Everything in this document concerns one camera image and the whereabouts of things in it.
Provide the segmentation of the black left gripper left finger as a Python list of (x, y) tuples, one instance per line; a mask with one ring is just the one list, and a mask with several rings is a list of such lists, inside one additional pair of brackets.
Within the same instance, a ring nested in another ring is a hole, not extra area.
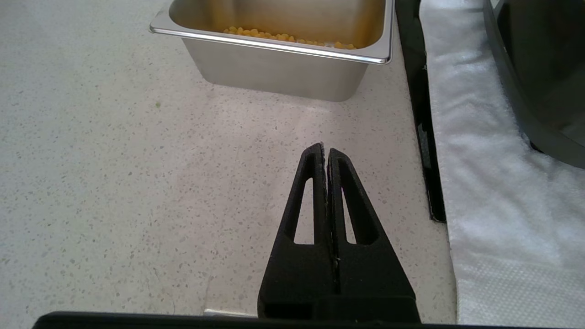
[[(312, 244), (294, 241), (304, 189), (313, 182)], [(311, 320), (321, 298), (335, 292), (324, 147), (316, 143), (301, 154), (286, 207), (258, 293), (258, 317)]]

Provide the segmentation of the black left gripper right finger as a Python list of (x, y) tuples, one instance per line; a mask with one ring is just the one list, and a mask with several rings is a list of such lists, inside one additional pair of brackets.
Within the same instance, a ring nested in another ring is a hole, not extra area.
[(328, 158), (335, 293), (330, 320), (419, 323), (416, 295), (347, 155)]

